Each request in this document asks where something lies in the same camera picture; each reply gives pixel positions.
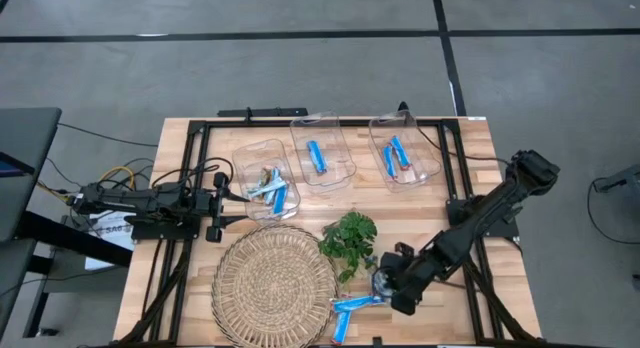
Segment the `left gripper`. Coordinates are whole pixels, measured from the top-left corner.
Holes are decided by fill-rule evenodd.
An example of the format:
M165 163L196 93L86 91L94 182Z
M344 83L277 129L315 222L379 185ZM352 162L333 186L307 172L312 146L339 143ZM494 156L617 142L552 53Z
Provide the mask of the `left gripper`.
M196 199L196 209L202 216L212 218L212 223L206 228L205 240L208 242L220 242L223 229L230 224L247 219L246 215L222 216L223 201L228 199L236 202L249 202L249 199L234 194L229 189L229 177L222 172L214 174L213 192L201 190Z

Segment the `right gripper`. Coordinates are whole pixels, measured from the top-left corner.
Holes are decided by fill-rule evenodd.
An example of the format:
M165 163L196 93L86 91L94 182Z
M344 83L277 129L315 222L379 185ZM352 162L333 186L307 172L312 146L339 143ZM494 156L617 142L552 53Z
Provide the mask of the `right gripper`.
M443 272L443 258L433 247L425 246L417 255L404 243L397 247L400 253L383 254L381 267L373 273L373 289L377 294L391 294L391 308L411 316L423 292Z

